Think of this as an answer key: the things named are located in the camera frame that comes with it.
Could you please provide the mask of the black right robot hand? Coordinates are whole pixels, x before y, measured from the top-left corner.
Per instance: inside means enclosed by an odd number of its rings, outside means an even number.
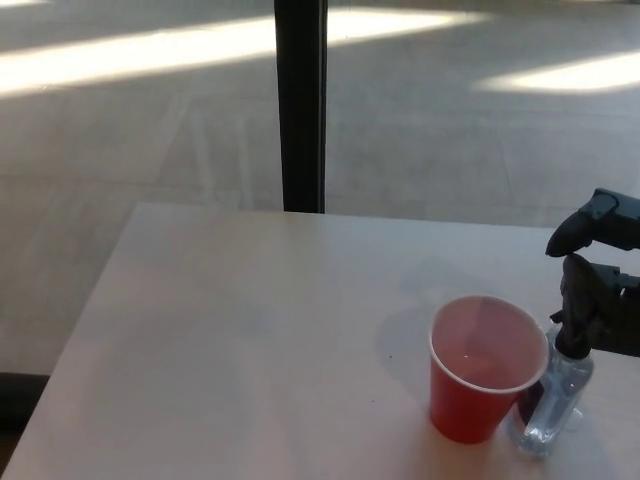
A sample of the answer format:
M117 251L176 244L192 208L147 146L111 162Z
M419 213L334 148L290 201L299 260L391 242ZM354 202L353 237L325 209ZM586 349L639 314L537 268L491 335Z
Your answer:
M578 254L594 242L637 250L639 200L597 188L551 235L546 255L563 259L562 307L550 316L561 326L556 348L572 359L593 349L638 357L639 278Z

